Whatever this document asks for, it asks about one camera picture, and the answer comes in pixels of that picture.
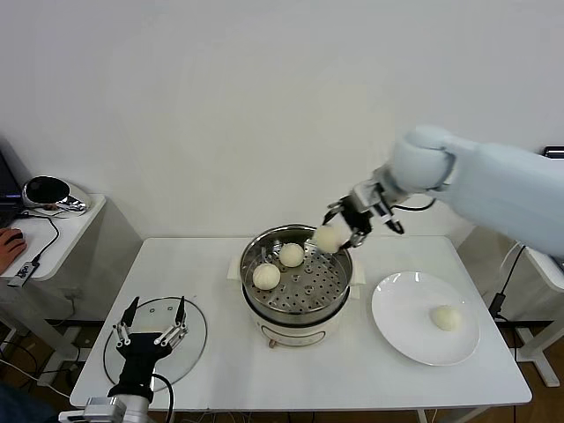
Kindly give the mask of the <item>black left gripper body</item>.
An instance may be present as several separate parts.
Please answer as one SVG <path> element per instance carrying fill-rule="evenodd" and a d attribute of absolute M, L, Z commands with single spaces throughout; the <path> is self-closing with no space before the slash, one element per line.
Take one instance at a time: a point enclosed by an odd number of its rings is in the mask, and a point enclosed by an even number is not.
<path fill-rule="evenodd" d="M 156 332 L 133 333 L 130 343 L 117 347 L 117 351 L 125 359 L 119 382 L 110 389 L 108 395 L 131 395 L 152 397 L 152 374 L 159 360 L 169 356 L 173 348 L 170 345 L 154 344 L 160 335 Z"/>

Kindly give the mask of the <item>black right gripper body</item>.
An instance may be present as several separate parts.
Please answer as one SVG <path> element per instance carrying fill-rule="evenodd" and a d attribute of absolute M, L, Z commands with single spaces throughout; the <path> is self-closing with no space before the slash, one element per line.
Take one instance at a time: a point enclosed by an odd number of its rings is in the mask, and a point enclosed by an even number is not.
<path fill-rule="evenodd" d="M 342 197 L 341 205 L 341 215 L 353 234 L 370 234 L 372 232 L 371 220 L 375 216 L 375 212 L 371 208 L 360 211 L 353 194 Z"/>

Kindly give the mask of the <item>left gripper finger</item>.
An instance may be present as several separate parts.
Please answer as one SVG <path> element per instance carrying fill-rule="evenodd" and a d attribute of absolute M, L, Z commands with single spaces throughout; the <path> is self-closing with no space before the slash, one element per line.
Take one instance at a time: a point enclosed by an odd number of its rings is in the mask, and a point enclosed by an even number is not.
<path fill-rule="evenodd" d="M 135 297 L 131 304 L 124 310 L 120 321 L 113 325 L 112 333 L 115 336 L 117 348 L 130 344 L 130 328 L 133 324 L 139 297 Z"/>
<path fill-rule="evenodd" d="M 153 344 L 156 346 L 176 348 L 188 333 L 186 324 L 185 298 L 182 296 L 179 300 L 178 307 L 174 316 L 174 322 L 168 326 L 160 336 L 158 336 Z"/>

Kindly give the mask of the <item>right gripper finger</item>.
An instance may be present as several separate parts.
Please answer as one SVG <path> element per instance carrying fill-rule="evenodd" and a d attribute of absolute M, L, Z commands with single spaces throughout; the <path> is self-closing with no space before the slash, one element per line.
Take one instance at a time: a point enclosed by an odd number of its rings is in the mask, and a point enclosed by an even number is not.
<path fill-rule="evenodd" d="M 348 249 L 356 249 L 360 247 L 366 240 L 367 234 L 360 231 L 358 228 L 354 229 L 351 232 L 350 237 L 344 242 L 339 249 L 340 250 L 348 250 Z"/>
<path fill-rule="evenodd" d="M 346 214 L 348 212 L 348 197 L 341 197 L 337 202 L 328 205 L 328 211 L 323 217 L 323 225 L 329 225 L 329 223 L 337 216 L 346 219 Z"/>

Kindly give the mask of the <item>person's hand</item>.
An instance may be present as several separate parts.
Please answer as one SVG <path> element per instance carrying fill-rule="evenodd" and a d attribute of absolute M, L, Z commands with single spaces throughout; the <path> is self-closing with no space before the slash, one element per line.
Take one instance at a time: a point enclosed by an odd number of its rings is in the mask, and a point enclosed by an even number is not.
<path fill-rule="evenodd" d="M 27 243 L 18 228 L 4 227 L 0 235 L 0 274 L 26 250 Z"/>

